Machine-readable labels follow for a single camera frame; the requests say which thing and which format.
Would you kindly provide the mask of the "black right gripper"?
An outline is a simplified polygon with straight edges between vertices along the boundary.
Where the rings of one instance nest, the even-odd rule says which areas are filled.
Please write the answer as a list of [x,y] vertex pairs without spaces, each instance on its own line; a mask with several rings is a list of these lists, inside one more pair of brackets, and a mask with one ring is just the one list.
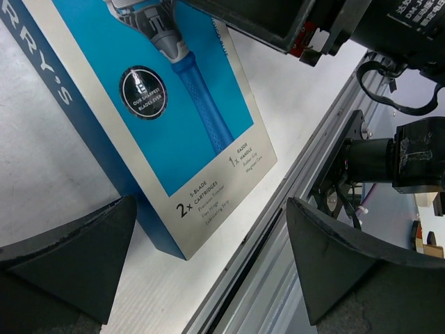
[[290,53],[315,66],[349,40],[444,84],[443,1],[315,1]]

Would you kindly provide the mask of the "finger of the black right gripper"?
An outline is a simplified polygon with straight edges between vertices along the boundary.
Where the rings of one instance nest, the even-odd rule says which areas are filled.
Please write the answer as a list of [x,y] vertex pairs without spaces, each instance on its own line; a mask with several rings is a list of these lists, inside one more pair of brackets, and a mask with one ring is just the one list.
[[314,0],[185,0],[240,33],[282,53],[290,52]]

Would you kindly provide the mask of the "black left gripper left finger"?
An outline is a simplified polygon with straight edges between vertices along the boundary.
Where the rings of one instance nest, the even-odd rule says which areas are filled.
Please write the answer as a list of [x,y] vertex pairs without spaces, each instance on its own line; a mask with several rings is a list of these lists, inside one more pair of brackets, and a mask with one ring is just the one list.
[[2,333],[99,333],[136,222],[131,196],[1,247]]

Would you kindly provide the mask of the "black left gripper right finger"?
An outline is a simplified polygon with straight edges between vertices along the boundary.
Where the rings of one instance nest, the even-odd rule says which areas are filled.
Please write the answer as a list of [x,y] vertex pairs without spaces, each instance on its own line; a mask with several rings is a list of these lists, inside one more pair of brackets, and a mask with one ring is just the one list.
[[444,260],[387,243],[299,198],[286,222],[318,333],[443,333]]

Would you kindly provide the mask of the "blue Harry's razor box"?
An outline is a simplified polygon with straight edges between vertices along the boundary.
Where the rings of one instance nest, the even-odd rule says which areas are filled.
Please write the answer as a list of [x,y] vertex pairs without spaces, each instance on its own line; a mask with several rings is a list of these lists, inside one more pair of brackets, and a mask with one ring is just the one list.
[[190,259],[276,164],[227,27],[178,1],[2,1],[120,192]]

